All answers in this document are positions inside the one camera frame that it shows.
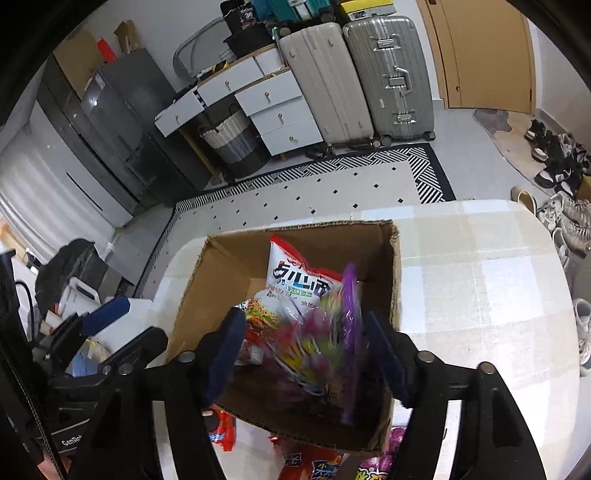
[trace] white wall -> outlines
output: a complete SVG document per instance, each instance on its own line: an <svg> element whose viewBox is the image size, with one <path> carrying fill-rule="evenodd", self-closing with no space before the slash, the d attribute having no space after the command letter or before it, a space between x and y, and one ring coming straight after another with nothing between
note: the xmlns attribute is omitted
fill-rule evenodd
<svg viewBox="0 0 591 480"><path fill-rule="evenodd" d="M120 55L119 43L113 32L122 20L133 20L140 43L179 91L185 84L173 70L173 54L197 30L222 16L219 4L220 0L109 0L86 20L83 28L97 40L104 38ZM417 27L427 62L431 93L434 99L438 99L435 63L417 0L396 0L395 7L400 15L409 17Z"/></svg>
<svg viewBox="0 0 591 480"><path fill-rule="evenodd" d="M530 23L534 47L536 107L591 148L591 92L560 50Z"/></svg>

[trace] cable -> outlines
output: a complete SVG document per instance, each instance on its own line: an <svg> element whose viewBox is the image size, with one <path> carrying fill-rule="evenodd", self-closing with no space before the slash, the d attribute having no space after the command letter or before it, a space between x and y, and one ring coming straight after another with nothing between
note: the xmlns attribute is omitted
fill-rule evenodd
<svg viewBox="0 0 591 480"><path fill-rule="evenodd" d="M25 288L27 292L27 298L29 299L29 321L31 324L31 342L30 345L33 346L35 344L35 314L33 313L33 298L31 297L31 292L29 291L29 287L27 284L24 283L22 280L17 280L15 285L20 285L21 287Z"/></svg>

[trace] checkered tablecloth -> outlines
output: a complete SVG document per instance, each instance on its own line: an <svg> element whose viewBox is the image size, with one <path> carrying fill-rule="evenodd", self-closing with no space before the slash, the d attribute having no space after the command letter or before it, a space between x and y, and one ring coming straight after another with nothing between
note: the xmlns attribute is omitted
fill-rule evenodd
<svg viewBox="0 0 591 480"><path fill-rule="evenodd" d="M521 205L504 200L392 207L287 223L347 218L396 223L400 330L448 364L495 364L531 430L548 480L558 480L574 427L579 356L569 289L547 231ZM154 299L154 323L168 333L204 240L197 238L177 253ZM437 479L449 475L458 415L457 403L451 405ZM401 416L395 408L395 422ZM236 451L222 456L228 478L234 478L232 472L236 478L277 477L272 451L255 445L256 430L239 425ZM163 464L170 462L170 452L161 453Z"/></svg>

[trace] suitcase wheel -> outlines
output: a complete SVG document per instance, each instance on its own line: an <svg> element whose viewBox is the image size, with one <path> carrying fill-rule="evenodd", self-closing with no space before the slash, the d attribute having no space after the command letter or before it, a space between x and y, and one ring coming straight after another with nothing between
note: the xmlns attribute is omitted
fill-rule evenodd
<svg viewBox="0 0 591 480"><path fill-rule="evenodd" d="M379 139L379 143L383 147L391 147L392 146L392 137L389 135L384 135L382 138Z"/></svg>

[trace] rug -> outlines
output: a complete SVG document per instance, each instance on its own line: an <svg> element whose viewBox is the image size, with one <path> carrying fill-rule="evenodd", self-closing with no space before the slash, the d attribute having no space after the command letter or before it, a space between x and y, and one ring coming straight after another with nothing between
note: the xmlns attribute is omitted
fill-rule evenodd
<svg viewBox="0 0 591 480"><path fill-rule="evenodd" d="M428 143L348 152L208 190L176 204L136 295L142 295L173 229L197 231L190 223L197 218L199 231L211 235L311 216L321 218L348 211L451 200L456 197ZM173 255L169 247L165 254Z"/></svg>
<svg viewBox="0 0 591 480"><path fill-rule="evenodd" d="M513 168L540 190L553 195L552 189L543 189L534 182L534 177L544 169L545 165L531 157L530 143L524 138L532 118L526 113L505 110L486 108L474 110L474 120L488 132L498 151Z"/></svg>

